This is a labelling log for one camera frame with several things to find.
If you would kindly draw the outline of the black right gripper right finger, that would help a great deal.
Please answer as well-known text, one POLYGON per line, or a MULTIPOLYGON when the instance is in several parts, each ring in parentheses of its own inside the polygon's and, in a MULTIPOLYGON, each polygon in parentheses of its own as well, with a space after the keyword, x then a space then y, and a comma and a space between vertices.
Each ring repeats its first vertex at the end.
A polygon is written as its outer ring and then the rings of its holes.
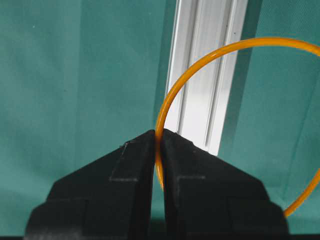
POLYGON ((287 220, 263 183, 165 130, 167 233, 174 240, 288 240, 287 220))

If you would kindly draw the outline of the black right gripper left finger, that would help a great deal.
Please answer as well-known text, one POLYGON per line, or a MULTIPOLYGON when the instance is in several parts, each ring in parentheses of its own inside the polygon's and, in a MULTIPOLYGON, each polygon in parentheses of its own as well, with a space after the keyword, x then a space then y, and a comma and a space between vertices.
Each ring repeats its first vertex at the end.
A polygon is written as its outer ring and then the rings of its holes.
POLYGON ((145 240, 149 234, 155 132, 57 180, 30 214, 26 240, 145 240))

